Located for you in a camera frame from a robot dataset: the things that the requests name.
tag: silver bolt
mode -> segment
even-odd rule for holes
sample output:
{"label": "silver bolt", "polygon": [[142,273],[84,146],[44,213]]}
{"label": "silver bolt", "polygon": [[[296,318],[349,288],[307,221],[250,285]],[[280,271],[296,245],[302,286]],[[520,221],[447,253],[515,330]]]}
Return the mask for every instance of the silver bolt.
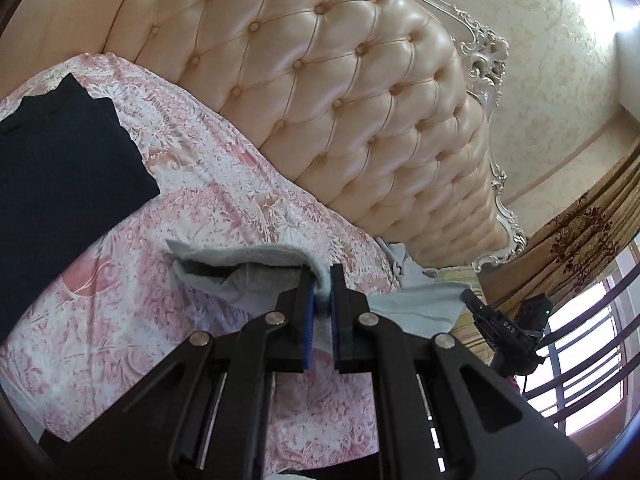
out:
{"label": "silver bolt", "polygon": [[449,334],[438,334],[433,340],[436,345],[445,350],[451,350],[456,345],[456,340]]}
{"label": "silver bolt", "polygon": [[380,318],[373,312],[365,312],[358,316],[358,322],[364,326],[376,326],[379,321]]}
{"label": "silver bolt", "polygon": [[209,344],[209,339],[209,334],[202,330],[198,330],[189,336],[189,343],[194,346],[205,346]]}
{"label": "silver bolt", "polygon": [[286,319],[287,318],[285,317],[285,315],[281,312],[278,312],[277,310],[273,310],[272,312],[264,316],[264,320],[273,326],[278,326],[283,324]]}

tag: pink and white bedding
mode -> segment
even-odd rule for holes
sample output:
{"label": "pink and white bedding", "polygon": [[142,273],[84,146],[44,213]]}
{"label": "pink and white bedding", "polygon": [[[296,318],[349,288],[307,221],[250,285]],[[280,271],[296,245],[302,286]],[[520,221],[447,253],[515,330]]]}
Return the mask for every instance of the pink and white bedding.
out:
{"label": "pink and white bedding", "polygon": [[[0,348],[2,387],[56,435],[72,439],[193,330],[220,335],[247,322],[175,281],[167,238],[203,248],[293,244],[342,262],[352,288],[396,287],[369,235],[282,177],[187,91],[113,54],[84,54],[34,76],[0,102],[0,119],[69,72],[93,97],[114,101],[161,195],[93,244]],[[311,371],[276,377],[267,474],[377,451],[369,376],[332,368],[315,349]]]}

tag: carved scroll molding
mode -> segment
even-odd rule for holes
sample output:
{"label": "carved scroll molding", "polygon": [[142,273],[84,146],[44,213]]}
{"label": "carved scroll molding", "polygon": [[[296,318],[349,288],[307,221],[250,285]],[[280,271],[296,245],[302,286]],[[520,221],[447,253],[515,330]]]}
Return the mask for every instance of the carved scroll molding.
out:
{"label": "carved scroll molding", "polygon": [[[489,122],[500,104],[509,44],[494,31],[476,20],[468,12],[443,0],[414,0],[427,12],[434,14],[451,35],[466,76],[466,90],[482,106]],[[483,254],[473,262],[479,272],[484,264],[503,264],[520,254],[527,245],[527,237],[518,225],[517,216],[507,209],[500,198],[507,175],[501,170],[491,152],[492,187],[495,194],[497,219],[509,235],[509,245],[499,251]]]}

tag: folded black cloth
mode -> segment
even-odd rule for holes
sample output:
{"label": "folded black cloth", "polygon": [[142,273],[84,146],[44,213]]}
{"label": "folded black cloth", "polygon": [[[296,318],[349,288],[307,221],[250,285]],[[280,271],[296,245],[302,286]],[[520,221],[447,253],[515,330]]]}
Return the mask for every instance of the folded black cloth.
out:
{"label": "folded black cloth", "polygon": [[0,342],[92,243],[160,193],[113,102],[71,74],[0,121]]}

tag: brown curtain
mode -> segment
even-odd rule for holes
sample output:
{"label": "brown curtain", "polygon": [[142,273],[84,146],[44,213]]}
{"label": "brown curtain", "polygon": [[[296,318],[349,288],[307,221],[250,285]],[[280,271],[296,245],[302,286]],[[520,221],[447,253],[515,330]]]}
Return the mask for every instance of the brown curtain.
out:
{"label": "brown curtain", "polygon": [[579,294],[631,242],[640,228],[640,139],[576,202],[540,228],[527,249],[479,275],[487,301],[515,314],[541,292],[557,310]]}

